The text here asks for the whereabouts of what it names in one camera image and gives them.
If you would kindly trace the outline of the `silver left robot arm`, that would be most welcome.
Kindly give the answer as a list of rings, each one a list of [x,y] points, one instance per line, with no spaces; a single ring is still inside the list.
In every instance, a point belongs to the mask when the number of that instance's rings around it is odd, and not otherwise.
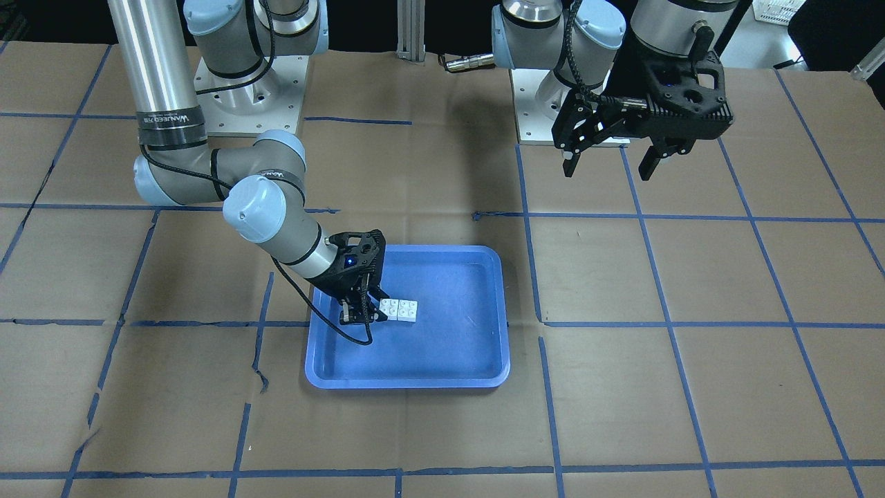
[[[492,10],[495,64],[548,70],[566,90],[551,125],[571,177],[582,152],[608,138],[648,138],[638,171],[720,138],[734,123],[714,45],[734,1],[502,1]]]

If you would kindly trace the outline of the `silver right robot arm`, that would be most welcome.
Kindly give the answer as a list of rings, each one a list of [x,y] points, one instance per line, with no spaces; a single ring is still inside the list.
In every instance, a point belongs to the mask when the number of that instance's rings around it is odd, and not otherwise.
[[[306,149],[294,133],[268,129],[252,145],[212,149],[190,72],[183,29],[212,74],[203,91],[251,111],[277,98],[277,55],[328,47],[322,1],[111,1],[135,98],[139,195],[152,205],[221,202],[224,219],[342,306],[341,324],[390,318],[380,308],[385,240],[379,230],[330,235],[304,208]]]

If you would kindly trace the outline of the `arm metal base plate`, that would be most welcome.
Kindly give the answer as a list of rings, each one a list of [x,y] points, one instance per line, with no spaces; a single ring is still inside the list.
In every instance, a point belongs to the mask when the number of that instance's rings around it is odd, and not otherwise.
[[[517,135],[522,145],[553,145],[551,127],[568,89],[550,70],[511,70]]]
[[[276,57],[271,71],[249,87],[199,95],[207,135],[256,138],[270,129],[296,135],[310,57]]]

